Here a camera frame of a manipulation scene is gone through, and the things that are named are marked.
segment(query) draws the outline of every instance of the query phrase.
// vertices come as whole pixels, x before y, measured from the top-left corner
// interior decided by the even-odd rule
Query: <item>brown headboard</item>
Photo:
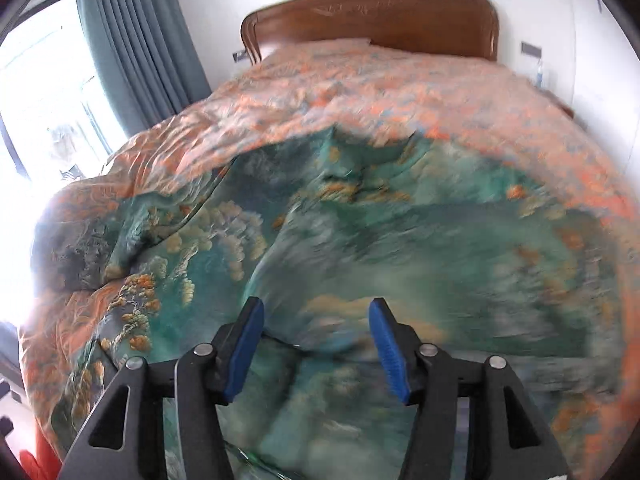
[[[289,0],[249,14],[240,35],[253,63],[286,44],[338,38],[495,61],[498,15],[489,0]]]

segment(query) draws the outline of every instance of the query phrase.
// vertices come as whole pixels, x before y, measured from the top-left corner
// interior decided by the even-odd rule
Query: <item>orange fabric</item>
[[[56,480],[62,468],[60,459],[44,438],[40,428],[36,429],[36,456],[22,450],[20,464],[31,480]]]

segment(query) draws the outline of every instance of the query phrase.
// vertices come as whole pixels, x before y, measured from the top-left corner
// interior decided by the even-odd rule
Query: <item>blue gripper pad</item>
[[[260,341],[262,329],[264,327],[264,303],[255,298],[251,314],[244,324],[242,333],[238,337],[238,342],[234,348],[228,364],[228,376],[222,396],[226,402],[233,402],[235,396],[242,391],[244,380],[249,371],[249,365],[254,358],[255,349]]]
[[[370,303],[369,329],[378,349],[380,363],[385,369],[389,387],[403,404],[407,404],[411,389],[409,388],[406,361],[392,328],[392,325],[397,324],[382,298],[376,298]]]

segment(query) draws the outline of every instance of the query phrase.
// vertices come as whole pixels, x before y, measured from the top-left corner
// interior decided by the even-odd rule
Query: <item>curtain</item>
[[[98,78],[129,136],[211,90],[178,0],[77,0]]]
[[[18,329],[11,323],[0,321],[0,379],[4,376],[23,388],[19,352]]]

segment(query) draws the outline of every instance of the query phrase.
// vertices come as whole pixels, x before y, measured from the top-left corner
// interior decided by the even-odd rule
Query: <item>floral pattern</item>
[[[507,69],[290,49],[54,197],[25,384],[63,457],[127,358],[176,358],[255,294],[265,335],[219,410],[230,449],[285,475],[394,478],[414,412],[370,340],[366,307],[385,296],[424,340],[505,355],[574,472],[596,478],[640,418],[637,225],[608,159]]]

